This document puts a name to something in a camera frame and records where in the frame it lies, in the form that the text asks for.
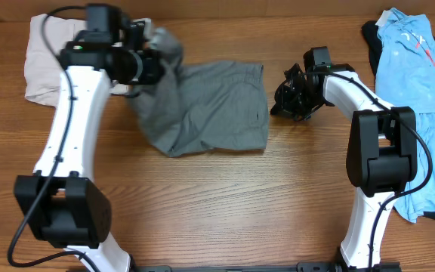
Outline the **grey shorts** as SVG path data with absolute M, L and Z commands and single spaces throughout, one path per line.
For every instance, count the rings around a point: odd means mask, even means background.
M 214 149 L 263 150 L 269 113 L 260 63 L 220 60 L 185 65 L 184 48 L 166 28 L 150 41 L 164 68 L 155 85 L 136 85 L 128 105 L 161 153 L 179 157 Z

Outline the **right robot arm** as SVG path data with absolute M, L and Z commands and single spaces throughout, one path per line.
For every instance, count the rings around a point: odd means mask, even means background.
M 382 100 L 349 64 L 334 64 L 326 47 L 311 48 L 304 65 L 285 71 L 270 113 L 295 121 L 337 107 L 350 122 L 346 171 L 356 188 L 347 234 L 335 261 L 301 262 L 299 271 L 399 271 L 380 249 L 395 197 L 417 173 L 415 114 Z

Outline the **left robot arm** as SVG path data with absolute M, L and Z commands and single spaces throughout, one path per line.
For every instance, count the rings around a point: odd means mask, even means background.
M 149 18 L 88 4 L 85 28 L 53 52 L 61 68 L 60 95 L 45 148 L 31 175 L 20 175 L 14 196 L 30 229 L 57 257 L 73 255 L 89 271 L 137 270 L 110 232 L 110 201 L 94 183 L 94 151 L 106 102 L 115 85 L 151 85 L 163 74 L 150 46 Z

